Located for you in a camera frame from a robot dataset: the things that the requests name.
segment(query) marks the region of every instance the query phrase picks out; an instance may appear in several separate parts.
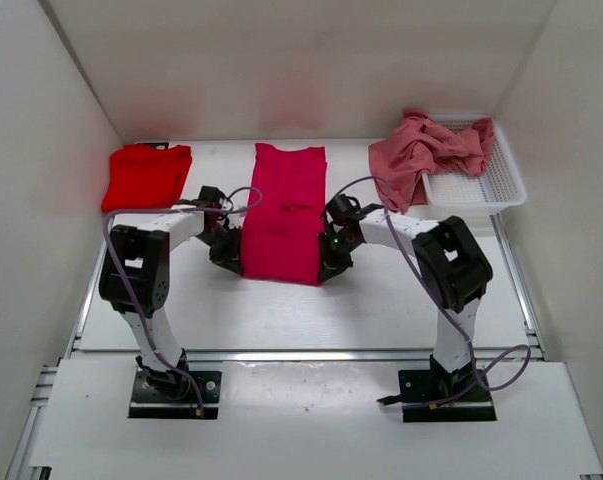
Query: folded red shirt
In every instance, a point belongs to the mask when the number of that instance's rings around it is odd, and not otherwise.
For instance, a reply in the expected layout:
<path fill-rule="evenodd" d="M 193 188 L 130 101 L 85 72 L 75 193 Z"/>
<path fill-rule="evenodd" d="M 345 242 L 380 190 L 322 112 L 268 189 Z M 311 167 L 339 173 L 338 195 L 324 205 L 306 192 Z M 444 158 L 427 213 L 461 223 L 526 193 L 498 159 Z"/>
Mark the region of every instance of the folded red shirt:
<path fill-rule="evenodd" d="M 263 193 L 241 233 L 244 276 L 319 285 L 319 233 L 325 207 L 323 147 L 285 152 L 256 144 L 252 186 Z M 258 194 L 250 193 L 249 204 Z"/>
<path fill-rule="evenodd" d="M 181 196 L 191 164 L 190 147 L 184 145 L 124 146 L 110 156 L 110 184 L 101 211 L 171 207 Z"/>

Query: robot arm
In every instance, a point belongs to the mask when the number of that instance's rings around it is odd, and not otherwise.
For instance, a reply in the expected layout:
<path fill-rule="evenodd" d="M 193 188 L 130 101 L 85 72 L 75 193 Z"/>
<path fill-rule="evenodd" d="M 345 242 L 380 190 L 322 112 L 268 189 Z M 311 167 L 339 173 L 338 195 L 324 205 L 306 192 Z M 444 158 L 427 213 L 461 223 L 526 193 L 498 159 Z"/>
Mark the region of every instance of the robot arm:
<path fill-rule="evenodd" d="M 173 208 L 220 209 L 224 201 L 225 195 L 219 189 L 203 187 L 196 200 L 181 201 Z M 170 288 L 169 257 L 172 250 L 192 237 L 210 247 L 210 260 L 214 264 L 242 273 L 241 230 L 219 213 L 173 213 L 138 227 L 117 225 L 110 232 L 116 254 L 124 264 L 125 273 L 143 309 L 156 350 L 148 342 L 141 319 L 109 252 L 99 280 L 101 297 L 112 304 L 132 329 L 141 351 L 137 363 L 145 370 L 147 382 L 166 397 L 179 396 L 185 380 L 160 362 L 156 353 L 160 353 L 170 365 L 188 371 L 185 352 L 172 334 L 164 309 Z"/>
<path fill-rule="evenodd" d="M 351 267 L 350 253 L 363 243 L 398 248 L 380 205 L 362 208 L 355 198 L 339 195 L 326 205 L 326 212 L 330 218 L 326 216 L 325 233 L 320 238 L 320 280 Z M 416 257 L 428 288 L 472 338 L 492 268 L 465 222 L 458 217 L 436 222 L 388 215 L 408 253 Z M 472 373 L 465 339 L 441 312 L 430 364 L 444 396 L 460 390 Z"/>

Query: white wall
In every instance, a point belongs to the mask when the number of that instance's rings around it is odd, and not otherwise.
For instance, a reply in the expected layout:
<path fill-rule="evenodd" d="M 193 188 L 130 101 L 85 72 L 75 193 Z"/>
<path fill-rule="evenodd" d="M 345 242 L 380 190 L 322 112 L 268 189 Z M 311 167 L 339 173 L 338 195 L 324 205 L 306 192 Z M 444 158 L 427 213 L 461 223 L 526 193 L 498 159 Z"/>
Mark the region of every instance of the white wall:
<path fill-rule="evenodd" d="M 558 1 L 497 117 L 529 194 L 508 232 L 603 463 L 603 0 Z"/>
<path fill-rule="evenodd" d="M 491 112 L 553 0 L 49 0 L 117 131 L 370 137 Z"/>
<path fill-rule="evenodd" d="M 120 141 L 33 0 L 0 0 L 0 479 L 63 354 Z"/>

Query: white enclosure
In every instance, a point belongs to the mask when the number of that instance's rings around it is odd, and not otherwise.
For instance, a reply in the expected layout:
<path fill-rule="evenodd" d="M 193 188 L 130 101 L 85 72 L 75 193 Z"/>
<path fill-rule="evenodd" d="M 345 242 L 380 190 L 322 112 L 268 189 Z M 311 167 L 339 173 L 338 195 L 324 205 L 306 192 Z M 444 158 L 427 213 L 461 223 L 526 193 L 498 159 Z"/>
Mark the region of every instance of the white enclosure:
<path fill-rule="evenodd" d="M 331 194 L 369 172 L 367 146 L 404 106 L 493 116 L 527 189 L 523 206 L 469 221 L 495 269 L 480 358 L 520 342 L 535 352 L 520 382 L 495 394 L 499 421 L 402 429 L 344 393 L 395 393 L 396 362 L 422 364 L 434 345 L 434 307 L 407 270 L 387 275 L 391 253 L 357 251 L 349 277 L 302 290 L 235 281 L 191 244 L 175 252 L 168 312 L 191 358 L 226 375 L 225 416 L 201 430 L 126 421 L 136 347 L 95 293 L 109 155 L 124 142 L 192 145 L 192 197 L 202 184 L 249 184 L 254 140 L 325 145 Z M 371 186 L 357 189 L 376 200 Z M 206 322 L 192 323 L 192 302 Z M 54 369 L 37 380 L 60 357 L 56 381 Z M 300 390 L 288 374 L 318 386 Z M 298 442 L 277 440 L 283 425 Z M 261 443 L 243 451 L 254 435 Z M 209 455 L 187 455 L 195 444 Z M 365 457 L 377 447 L 382 469 Z M 297 463 L 299 448 L 314 463 Z M 438 449 L 456 456 L 419 463 Z M 491 460 L 475 468 L 483 450 Z M 182 468 L 176 478 L 191 467 L 218 475 L 223 455 L 233 460 L 220 478 L 280 477 L 267 452 L 299 478 L 406 478 L 410 467 L 451 478 L 450 465 L 460 478 L 603 472 L 603 0 L 0 1 L 0 479 L 38 479 L 41 467 L 52 480 L 156 478 L 166 456 Z"/>

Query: crumpled pink cloth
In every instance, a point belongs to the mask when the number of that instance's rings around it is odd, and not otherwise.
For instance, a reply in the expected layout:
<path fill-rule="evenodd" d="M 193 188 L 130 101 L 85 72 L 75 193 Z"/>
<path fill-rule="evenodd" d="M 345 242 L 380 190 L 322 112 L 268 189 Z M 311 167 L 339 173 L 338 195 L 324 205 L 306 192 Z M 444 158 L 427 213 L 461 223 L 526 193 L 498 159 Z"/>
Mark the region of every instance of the crumpled pink cloth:
<path fill-rule="evenodd" d="M 388 138 L 370 145 L 370 172 L 390 182 L 390 210 L 405 213 L 410 205 L 428 203 L 424 173 L 462 171 L 482 175 L 494 147 L 494 122 L 482 118 L 459 133 L 435 124 L 423 111 L 405 108 L 403 121 Z M 385 201 L 387 186 L 375 180 Z"/>

